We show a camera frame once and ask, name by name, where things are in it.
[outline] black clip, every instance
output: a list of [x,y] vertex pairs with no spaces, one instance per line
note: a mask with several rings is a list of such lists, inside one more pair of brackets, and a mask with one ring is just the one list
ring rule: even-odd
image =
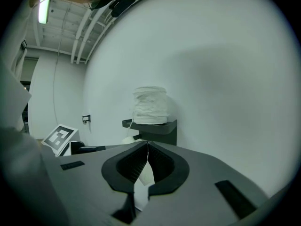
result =
[[21,49],[25,50],[26,48],[27,48],[27,43],[26,43],[25,40],[23,40],[22,43],[21,43]]
[[83,118],[83,124],[86,125],[87,122],[91,122],[91,116],[90,115],[82,115]]
[[109,9],[112,10],[111,16],[118,17],[126,9],[128,9],[136,0],[115,0],[109,5]]

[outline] black cutout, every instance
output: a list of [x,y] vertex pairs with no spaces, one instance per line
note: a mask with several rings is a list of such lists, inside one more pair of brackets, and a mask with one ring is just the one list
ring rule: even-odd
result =
[[80,166],[83,166],[83,165],[85,165],[85,164],[82,161],[75,161],[75,162],[63,164],[63,165],[61,165],[61,167],[65,171],[65,170],[80,167]]
[[139,178],[145,164],[147,162],[147,147],[141,147],[131,154],[121,159],[117,165],[117,171],[135,183]]
[[141,172],[132,170],[139,168],[142,171],[146,162],[147,142],[141,142],[106,160],[102,167],[102,176],[113,190],[133,194],[134,183],[137,180],[135,178],[138,178]]
[[103,178],[113,190],[128,194],[123,207],[112,216],[127,224],[136,217],[134,183],[147,162],[147,153],[155,178],[155,185],[149,187],[149,197],[174,192],[189,174],[189,165],[184,158],[155,143],[141,142],[105,161]]
[[149,187],[149,197],[173,193],[189,175],[184,158],[153,142],[149,142],[149,163],[155,179],[155,184]]
[[215,186],[240,219],[256,210],[255,206],[230,181],[221,181],[215,183]]

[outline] black bracket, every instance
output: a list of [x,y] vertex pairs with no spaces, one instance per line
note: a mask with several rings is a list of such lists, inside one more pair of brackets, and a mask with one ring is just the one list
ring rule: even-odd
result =
[[91,122],[91,116],[90,115],[83,115],[83,124],[86,125],[87,122]]
[[[122,126],[128,128],[132,119],[122,121]],[[138,130],[139,138],[146,141],[158,141],[170,145],[177,145],[177,120],[161,125],[140,125],[132,123],[131,129]]]
[[115,0],[109,5],[109,9],[112,10],[111,16],[118,17],[126,9],[128,9],[136,0]]
[[27,43],[26,43],[25,40],[23,40],[22,43],[21,43],[21,49],[25,50],[26,48],[27,48]]

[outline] cable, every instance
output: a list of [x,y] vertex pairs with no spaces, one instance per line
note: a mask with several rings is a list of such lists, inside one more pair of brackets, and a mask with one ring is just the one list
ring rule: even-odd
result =
[[55,72],[54,72],[53,84],[52,84],[52,101],[53,101],[53,109],[54,109],[54,112],[55,112],[55,121],[56,121],[57,125],[58,125],[58,121],[57,121],[57,116],[56,116],[56,111],[55,111],[55,73],[56,73],[56,67],[57,67],[57,64],[58,64],[58,58],[60,56],[60,47],[61,47],[61,43],[62,43],[66,17],[67,17],[67,14],[68,14],[69,10],[70,10],[71,4],[72,4],[72,2],[69,3],[69,6],[68,6],[67,11],[65,13],[65,16],[63,18],[62,33],[61,33],[61,38],[60,38],[60,42],[58,44],[58,49],[57,49],[57,59],[56,59],[56,63],[55,63]]
[[133,117],[133,118],[132,118],[131,124],[130,124],[130,126],[129,126],[128,129],[127,129],[127,137],[128,137],[128,133],[130,132],[131,126],[132,126],[133,121],[134,121],[134,113],[133,113],[133,116],[132,116],[132,117]]
[[108,15],[104,19],[104,24],[106,23],[107,18],[111,15],[111,12],[109,11]]

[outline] white pipe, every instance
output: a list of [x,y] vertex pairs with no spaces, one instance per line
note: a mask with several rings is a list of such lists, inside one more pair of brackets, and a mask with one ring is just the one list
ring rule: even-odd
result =
[[33,33],[34,33],[34,38],[36,40],[36,44],[38,46],[41,46],[40,43],[40,38],[39,38],[39,30],[38,30],[38,10],[35,8],[33,10],[33,16],[32,16],[32,25],[33,25]]
[[92,47],[92,49],[91,49],[91,51],[90,51],[90,53],[89,53],[89,55],[88,55],[88,57],[87,57],[87,59],[86,59],[85,64],[87,64],[87,62],[88,62],[89,58],[91,57],[91,55],[92,55],[92,53],[93,53],[95,47],[97,46],[98,42],[100,41],[100,39],[102,38],[102,36],[104,35],[104,33],[105,33],[105,32],[108,30],[108,28],[114,23],[115,20],[116,20],[116,18],[113,18],[113,19],[111,20],[111,22],[108,23],[108,24],[106,25],[106,27],[104,28],[103,32],[99,35],[98,39],[96,40],[95,44],[93,45],[93,47]]
[[90,23],[90,25],[89,25],[89,27],[88,27],[86,33],[85,33],[85,36],[84,36],[83,41],[82,41],[82,43],[81,43],[81,46],[80,46],[80,48],[79,48],[79,54],[78,54],[78,56],[77,56],[77,61],[76,61],[77,64],[79,64],[81,55],[82,55],[82,53],[83,53],[84,47],[85,47],[85,45],[86,45],[86,42],[87,42],[87,40],[88,40],[88,38],[89,38],[89,36],[90,36],[90,33],[91,33],[92,29],[94,28],[96,22],[98,21],[98,19],[99,19],[100,16],[102,15],[103,11],[105,11],[105,9],[106,9],[107,6],[98,9],[97,13],[94,15],[94,17],[93,17],[93,19],[92,19],[92,21],[91,21],[91,23]]
[[104,23],[102,23],[102,22],[99,22],[99,21],[97,21],[96,23],[97,23],[97,24],[99,24],[99,25],[100,25],[100,26],[102,26],[102,27],[105,27],[105,26],[106,26]]
[[90,10],[90,9],[86,10],[86,13],[85,13],[84,17],[83,17],[83,19],[81,20],[81,22],[79,24],[79,28],[77,29],[75,39],[74,39],[74,42],[73,42],[72,53],[71,53],[71,64],[73,64],[73,62],[74,62],[74,56],[75,56],[77,44],[79,42],[79,38],[81,36],[81,32],[83,31],[83,28],[84,28],[87,20],[89,19],[91,13],[92,13],[92,10]]
[[75,56],[75,52],[76,52],[76,48],[77,48],[78,43],[79,43],[79,41],[76,40],[76,39],[73,42],[72,53],[71,53],[71,64],[73,64],[73,62],[74,62],[74,56]]
[[92,55],[92,53],[93,53],[93,51],[94,51],[96,45],[98,44],[99,40],[102,38],[102,36],[104,35],[104,33],[108,30],[108,28],[109,28],[112,24],[114,24],[114,21],[115,21],[115,20],[116,20],[116,18],[114,17],[114,18],[111,20],[111,22],[110,22],[109,24],[107,24],[107,26],[104,28],[104,30],[102,31],[102,33],[98,36],[98,39],[96,40],[95,44],[93,45],[93,47],[92,47],[92,49],[91,49],[91,51],[90,51],[90,53],[89,53],[89,55],[88,55],[88,57],[87,57],[87,59],[86,59],[85,64],[87,64],[87,62],[88,62],[90,56]]
[[[41,46],[35,46],[35,45],[27,45],[27,48],[35,48],[35,49],[40,49],[40,50],[52,51],[52,52],[56,52],[56,53],[58,52],[58,50],[55,48],[47,48],[47,47],[41,47]],[[60,53],[66,54],[66,55],[71,55],[70,52],[62,51],[62,50],[60,50]]]

